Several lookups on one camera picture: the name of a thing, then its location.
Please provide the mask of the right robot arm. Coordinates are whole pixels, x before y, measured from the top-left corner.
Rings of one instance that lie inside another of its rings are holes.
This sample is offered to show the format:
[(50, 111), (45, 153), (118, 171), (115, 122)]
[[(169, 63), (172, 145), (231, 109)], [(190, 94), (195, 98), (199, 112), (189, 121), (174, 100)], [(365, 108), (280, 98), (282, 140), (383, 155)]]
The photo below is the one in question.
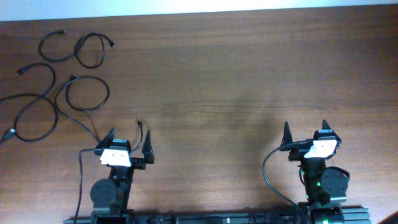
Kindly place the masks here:
[(284, 124), (281, 151), (288, 151), (290, 162), (299, 161), (301, 179), (305, 186), (307, 201), (299, 203), (307, 223), (344, 223), (341, 203), (347, 200), (346, 191), (349, 172), (326, 166), (342, 143), (326, 120), (313, 137), (293, 141), (288, 122)]

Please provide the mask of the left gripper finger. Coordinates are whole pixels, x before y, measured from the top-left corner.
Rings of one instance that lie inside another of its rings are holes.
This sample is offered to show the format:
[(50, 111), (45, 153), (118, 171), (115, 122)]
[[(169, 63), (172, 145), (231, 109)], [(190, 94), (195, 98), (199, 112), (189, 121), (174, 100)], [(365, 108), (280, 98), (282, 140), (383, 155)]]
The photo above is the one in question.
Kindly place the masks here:
[(97, 144), (95, 149), (107, 149), (114, 139), (115, 130), (111, 128), (108, 134)]
[(153, 164), (155, 161), (153, 148), (150, 139), (150, 131), (148, 130), (146, 133), (146, 139), (144, 141), (144, 145), (142, 147), (142, 154), (144, 156), (144, 162), (146, 164)]

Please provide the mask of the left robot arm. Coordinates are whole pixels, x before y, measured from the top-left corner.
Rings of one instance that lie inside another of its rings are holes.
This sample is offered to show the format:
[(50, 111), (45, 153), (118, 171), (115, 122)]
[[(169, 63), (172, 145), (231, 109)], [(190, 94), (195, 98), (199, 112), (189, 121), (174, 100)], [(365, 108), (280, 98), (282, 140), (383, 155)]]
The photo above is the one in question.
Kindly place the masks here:
[(153, 164), (150, 131), (141, 136), (142, 157), (131, 157), (133, 148), (128, 140), (115, 139), (114, 129), (95, 147), (102, 165), (110, 168), (109, 176), (94, 183), (90, 190), (93, 202), (92, 223), (134, 223), (134, 212), (128, 209), (128, 201), (135, 170), (144, 170)]

